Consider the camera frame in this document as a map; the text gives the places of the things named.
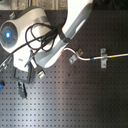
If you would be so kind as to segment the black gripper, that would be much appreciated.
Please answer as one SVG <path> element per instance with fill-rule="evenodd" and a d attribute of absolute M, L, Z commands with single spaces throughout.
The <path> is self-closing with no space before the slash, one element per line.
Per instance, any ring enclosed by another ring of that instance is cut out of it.
<path fill-rule="evenodd" d="M 32 65 L 29 65 L 27 71 L 21 71 L 16 67 L 12 68 L 12 78 L 16 81 L 20 81 L 17 83 L 17 86 L 21 98 L 27 97 L 27 92 L 24 83 L 26 84 L 30 83 L 31 73 L 32 73 Z"/>

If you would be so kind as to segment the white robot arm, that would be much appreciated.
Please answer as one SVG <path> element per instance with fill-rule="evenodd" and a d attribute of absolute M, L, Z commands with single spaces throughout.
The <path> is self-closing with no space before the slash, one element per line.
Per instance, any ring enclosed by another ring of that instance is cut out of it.
<path fill-rule="evenodd" d="M 13 73 L 19 69 L 31 75 L 31 68 L 34 68 L 43 78 L 43 69 L 56 62 L 88 19 L 92 4 L 93 0 L 68 0 L 67 19 L 56 26 L 49 23 L 41 7 L 28 7 L 18 17 L 11 14 L 0 26 L 0 44 L 9 53 L 0 64 L 0 71 L 13 62 Z"/>

